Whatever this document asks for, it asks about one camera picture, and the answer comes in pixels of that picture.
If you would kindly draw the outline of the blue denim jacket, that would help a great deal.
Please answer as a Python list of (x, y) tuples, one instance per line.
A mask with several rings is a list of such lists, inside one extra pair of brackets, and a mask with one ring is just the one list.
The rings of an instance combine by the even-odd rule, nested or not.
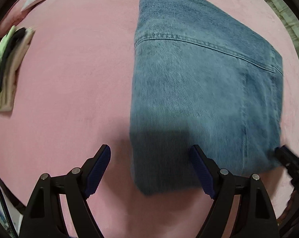
[(199, 145), (239, 176), (277, 167), (283, 65), (263, 37), (207, 0), (140, 0), (130, 114), (145, 195), (199, 186)]

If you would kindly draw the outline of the folded green black clothes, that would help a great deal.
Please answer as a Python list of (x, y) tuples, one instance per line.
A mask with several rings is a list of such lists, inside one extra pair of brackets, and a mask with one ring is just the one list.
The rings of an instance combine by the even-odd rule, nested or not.
[(0, 41), (0, 112), (13, 109), (17, 89), (17, 70), (34, 36), (32, 28), (13, 26)]

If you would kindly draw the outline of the pink bed cover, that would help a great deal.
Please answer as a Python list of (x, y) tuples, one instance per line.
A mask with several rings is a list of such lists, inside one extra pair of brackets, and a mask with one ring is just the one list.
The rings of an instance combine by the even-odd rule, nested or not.
[[(207, 0), (282, 57), (280, 143), (299, 155), (299, 59), (264, 0)], [(212, 200), (200, 186), (152, 195), (134, 182), (130, 114), (140, 0), (46, 0), (20, 23), (35, 30), (19, 69), (14, 108), (0, 113), (0, 177), (28, 202), (42, 173), (68, 173), (111, 148), (88, 204), (105, 237), (194, 237)], [(260, 173), (276, 215), (292, 187), (283, 168)]]

